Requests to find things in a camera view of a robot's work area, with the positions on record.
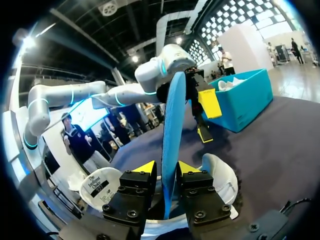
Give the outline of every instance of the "large window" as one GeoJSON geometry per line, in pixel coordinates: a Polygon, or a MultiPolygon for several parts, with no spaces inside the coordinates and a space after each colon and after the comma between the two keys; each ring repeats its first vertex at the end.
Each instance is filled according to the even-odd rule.
{"type": "Polygon", "coordinates": [[[252,26],[264,39],[292,31],[279,9],[269,0],[230,0],[201,28],[200,35],[216,60],[221,57],[217,38],[235,24],[252,26]]]}
{"type": "Polygon", "coordinates": [[[211,62],[211,60],[208,58],[207,53],[201,47],[200,42],[196,39],[193,40],[188,53],[191,58],[195,60],[198,67],[211,62]]]}

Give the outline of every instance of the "white sneaker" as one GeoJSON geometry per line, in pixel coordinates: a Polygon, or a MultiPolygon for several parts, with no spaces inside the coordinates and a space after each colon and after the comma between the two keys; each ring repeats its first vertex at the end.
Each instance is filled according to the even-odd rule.
{"type": "MultiPolygon", "coordinates": [[[[232,206],[238,194],[238,180],[234,170],[213,154],[206,153],[202,157],[201,170],[206,170],[213,177],[213,186],[225,204],[231,205],[231,219],[238,216],[232,206]]],[[[185,214],[168,220],[146,220],[142,240],[155,240],[158,236],[176,229],[187,228],[185,214]]]]}

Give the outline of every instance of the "blue plastic bin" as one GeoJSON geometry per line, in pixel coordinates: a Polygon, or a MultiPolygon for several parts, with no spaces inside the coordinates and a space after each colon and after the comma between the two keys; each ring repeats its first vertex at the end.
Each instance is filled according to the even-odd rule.
{"type": "Polygon", "coordinates": [[[203,119],[235,133],[249,125],[274,98],[266,69],[224,76],[210,84],[215,88],[222,116],[208,119],[203,113],[203,119]],[[233,82],[234,77],[246,81],[228,91],[219,91],[219,81],[233,82]]]}

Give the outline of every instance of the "screw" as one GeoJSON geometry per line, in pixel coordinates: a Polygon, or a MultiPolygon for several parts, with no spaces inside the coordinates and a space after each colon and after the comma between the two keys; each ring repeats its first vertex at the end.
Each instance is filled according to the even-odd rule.
{"type": "Polygon", "coordinates": [[[197,192],[198,191],[196,189],[194,189],[194,188],[190,189],[190,191],[189,191],[189,193],[192,194],[192,195],[196,194],[197,192]]]}
{"type": "Polygon", "coordinates": [[[126,215],[127,215],[129,218],[134,219],[134,218],[138,217],[139,214],[136,212],[136,210],[129,210],[129,211],[126,213],[126,215]]]}
{"type": "Polygon", "coordinates": [[[125,186],[119,186],[118,190],[122,192],[122,191],[126,190],[126,187],[125,186]]]}
{"type": "Polygon", "coordinates": [[[96,240],[110,240],[110,237],[104,234],[99,234],[98,236],[96,236],[96,240]]]}
{"type": "Polygon", "coordinates": [[[144,192],[144,190],[142,188],[138,188],[137,190],[135,190],[135,192],[137,194],[142,194],[144,192]]]}
{"type": "Polygon", "coordinates": [[[203,219],[206,216],[206,212],[204,211],[197,211],[194,215],[196,219],[203,219]]]}
{"type": "Polygon", "coordinates": [[[214,191],[214,190],[215,190],[215,188],[214,188],[213,186],[208,187],[208,191],[209,191],[209,192],[212,192],[212,191],[214,191]]]}
{"type": "Polygon", "coordinates": [[[251,232],[251,233],[255,233],[256,231],[258,231],[259,230],[259,224],[258,223],[251,223],[250,225],[249,225],[249,231],[251,232]]]}
{"type": "Polygon", "coordinates": [[[111,211],[111,206],[109,205],[109,204],[105,204],[105,205],[103,205],[102,206],[102,211],[104,211],[104,212],[110,212],[111,211]]]}
{"type": "Polygon", "coordinates": [[[231,207],[229,205],[225,204],[222,206],[222,211],[229,212],[230,210],[231,210],[231,207]]]}
{"type": "Polygon", "coordinates": [[[263,233],[258,237],[258,240],[268,240],[268,235],[263,233]]]}

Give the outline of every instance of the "screen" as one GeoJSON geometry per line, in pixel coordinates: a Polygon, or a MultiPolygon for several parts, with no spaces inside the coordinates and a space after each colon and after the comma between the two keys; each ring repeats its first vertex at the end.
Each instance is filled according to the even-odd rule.
{"type": "Polygon", "coordinates": [[[108,114],[106,108],[94,109],[91,97],[75,103],[69,112],[72,124],[79,125],[83,131],[87,131],[108,114]]]}

